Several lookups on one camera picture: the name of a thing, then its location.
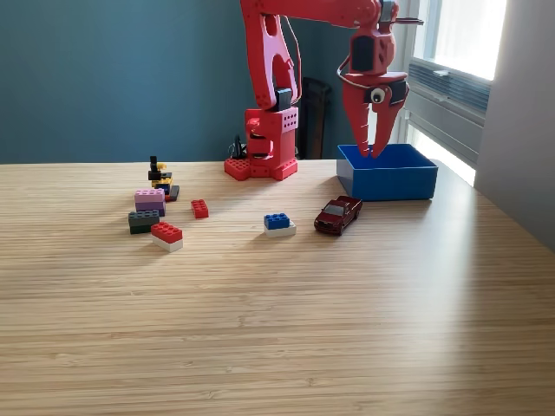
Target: blue lego brick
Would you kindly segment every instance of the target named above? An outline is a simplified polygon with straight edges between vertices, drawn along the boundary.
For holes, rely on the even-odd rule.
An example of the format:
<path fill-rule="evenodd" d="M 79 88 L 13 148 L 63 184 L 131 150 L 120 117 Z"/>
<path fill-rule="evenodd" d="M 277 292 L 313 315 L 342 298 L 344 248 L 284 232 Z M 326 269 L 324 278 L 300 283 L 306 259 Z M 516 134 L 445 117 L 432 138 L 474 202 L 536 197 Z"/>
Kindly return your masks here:
<path fill-rule="evenodd" d="M 264 225 L 268 230 L 281 230 L 289 228 L 291 221 L 285 214 L 266 215 L 264 217 Z"/>
<path fill-rule="evenodd" d="M 364 158 L 356 145 L 338 149 L 337 177 L 350 197 L 363 201 L 434 197 L 438 167 L 411 145 L 388 145 L 377 159 Z"/>

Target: red toy car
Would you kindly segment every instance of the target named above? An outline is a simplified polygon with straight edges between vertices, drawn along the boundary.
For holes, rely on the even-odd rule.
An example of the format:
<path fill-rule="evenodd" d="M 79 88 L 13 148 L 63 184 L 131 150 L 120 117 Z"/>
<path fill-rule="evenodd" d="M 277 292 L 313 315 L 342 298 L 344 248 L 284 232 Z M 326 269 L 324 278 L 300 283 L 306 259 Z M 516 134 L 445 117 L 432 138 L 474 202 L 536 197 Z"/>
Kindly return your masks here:
<path fill-rule="evenodd" d="M 361 199 L 339 197 L 330 201 L 314 221 L 317 231 L 341 236 L 347 225 L 361 213 Z"/>

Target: pink lego brick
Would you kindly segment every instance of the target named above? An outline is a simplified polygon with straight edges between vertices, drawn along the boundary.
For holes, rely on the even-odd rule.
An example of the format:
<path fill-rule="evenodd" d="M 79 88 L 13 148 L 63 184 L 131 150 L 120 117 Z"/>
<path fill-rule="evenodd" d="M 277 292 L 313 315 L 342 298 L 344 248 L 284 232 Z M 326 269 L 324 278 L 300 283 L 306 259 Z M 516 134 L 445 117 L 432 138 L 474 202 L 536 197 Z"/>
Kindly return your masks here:
<path fill-rule="evenodd" d="M 139 189 L 135 193 L 135 203 L 142 204 L 146 202 L 165 202 L 166 194 L 163 189 Z"/>

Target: wire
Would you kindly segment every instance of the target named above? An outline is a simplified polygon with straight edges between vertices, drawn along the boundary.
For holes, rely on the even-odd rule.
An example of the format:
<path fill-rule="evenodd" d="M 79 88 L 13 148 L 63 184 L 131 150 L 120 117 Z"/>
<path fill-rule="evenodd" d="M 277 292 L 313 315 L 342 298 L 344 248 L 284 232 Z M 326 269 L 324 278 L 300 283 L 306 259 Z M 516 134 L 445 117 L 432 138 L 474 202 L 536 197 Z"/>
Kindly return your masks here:
<path fill-rule="evenodd" d="M 349 62 L 350 62 L 350 55 L 347 55 L 347 57 L 345 58 L 345 61 L 343 61 L 343 63 L 339 65 L 339 68 L 337 69 L 337 76 L 339 77 L 339 79 L 341 79 L 341 81 L 346 82 L 349 85 L 352 85 L 353 87 L 357 87 L 361 89 L 371 89 L 372 87 L 367 87 L 366 85 L 357 84 L 356 82 L 348 80 L 341 74 Z"/>
<path fill-rule="evenodd" d="M 301 60 L 301 49 L 298 47 L 298 39 L 295 36 L 295 31 L 293 30 L 292 26 L 291 26 L 291 22 L 289 21 L 289 17 L 284 16 L 285 21 L 287 22 L 287 26 L 289 26 L 289 31 L 291 32 L 291 35 L 293 36 L 293 40 L 295 41 L 295 45 L 297 47 L 297 62 L 298 62 L 298 71 L 297 71 L 297 82 L 298 82 L 298 97 L 296 100 L 291 102 L 291 105 L 294 106 L 295 104 L 297 104 L 299 101 L 301 101 L 301 98 L 303 97 L 303 63 Z"/>

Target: googly eye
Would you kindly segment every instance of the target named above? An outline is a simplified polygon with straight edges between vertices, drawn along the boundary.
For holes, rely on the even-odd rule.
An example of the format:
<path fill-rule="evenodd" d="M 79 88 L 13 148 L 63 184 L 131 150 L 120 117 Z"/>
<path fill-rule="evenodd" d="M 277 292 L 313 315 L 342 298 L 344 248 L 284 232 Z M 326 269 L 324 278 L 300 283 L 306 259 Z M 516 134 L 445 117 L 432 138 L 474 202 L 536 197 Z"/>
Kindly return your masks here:
<path fill-rule="evenodd" d="M 374 104 L 381 104 L 385 101 L 385 91 L 381 88 L 374 88 L 372 90 L 372 94 L 370 95 L 370 99 Z"/>

